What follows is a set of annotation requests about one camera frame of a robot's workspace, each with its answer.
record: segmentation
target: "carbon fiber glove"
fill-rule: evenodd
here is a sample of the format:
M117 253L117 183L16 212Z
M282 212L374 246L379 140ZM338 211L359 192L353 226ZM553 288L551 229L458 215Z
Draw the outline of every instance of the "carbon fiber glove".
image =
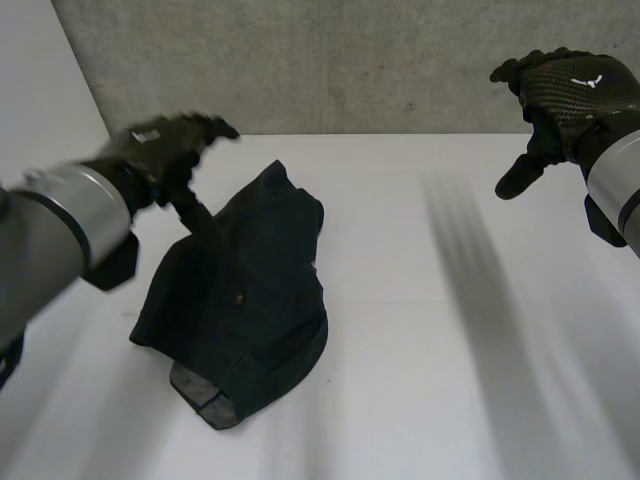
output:
M239 134L220 117L156 117L116 135L84 164L118 188L133 216L154 201L166 205L175 192L186 189L203 150L218 137L236 139Z
M591 165L577 149L584 136L614 115L632 115L634 122L636 116L640 118L636 113L640 84L627 67L608 55L566 48L547 54L536 50L520 60L507 60L490 80L509 85L520 101L524 120L534 129L527 153L518 157L496 186L502 199L520 195L549 165L577 163L586 176ZM585 207L594 233L613 245L626 244L588 196Z

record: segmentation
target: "concrete wall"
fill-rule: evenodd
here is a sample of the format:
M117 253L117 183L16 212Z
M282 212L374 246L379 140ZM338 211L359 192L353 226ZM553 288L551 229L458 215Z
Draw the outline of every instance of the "concrete wall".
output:
M526 132L492 69L536 48L640 74L629 0L53 0L110 129L219 112L244 134Z

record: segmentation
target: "fabric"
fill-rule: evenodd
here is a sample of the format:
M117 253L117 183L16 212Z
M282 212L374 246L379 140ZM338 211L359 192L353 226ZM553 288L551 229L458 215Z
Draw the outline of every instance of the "fabric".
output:
M213 217L217 238L194 225L158 267L130 340L175 360L172 386L214 428L286 394L322 354L323 219L276 161Z
M24 349L24 332L0 352L0 390L18 367Z

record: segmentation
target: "white surface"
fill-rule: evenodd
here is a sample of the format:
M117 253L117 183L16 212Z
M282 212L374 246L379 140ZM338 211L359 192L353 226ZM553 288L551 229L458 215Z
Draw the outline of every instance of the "white surface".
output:
M590 234L569 166L515 201L495 197L525 143L220 144L196 175L212 210L276 158L325 206L317 267L330 338L320 362L231 431L200 420L169 386L170 361L127 340L155 268L185 234L155 209L137 222L134 283L91 308L72 304L83 290L52 309L86 328L6 478L634 478L640 265Z

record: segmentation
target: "finger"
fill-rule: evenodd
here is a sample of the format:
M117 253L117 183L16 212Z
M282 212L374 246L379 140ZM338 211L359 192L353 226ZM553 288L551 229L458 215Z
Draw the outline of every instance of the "finger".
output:
M489 80L493 83L509 83L514 78L517 70L518 61L515 58L510 58L491 73Z
M614 247L626 247L625 239L589 195L584 199L584 209L587 212L589 228L593 233Z
M511 200L524 192L539 179L549 165L545 157L524 153L503 175L496 185L496 195L503 200Z
M211 122L212 129L216 133L217 137L225 137L230 140L235 140L240 136L238 131L229 125L222 117L214 117Z
M539 65L544 61L544 53L540 50L533 50L529 52L529 55L526 57L522 57L518 62L518 66L522 68L531 67L534 65Z

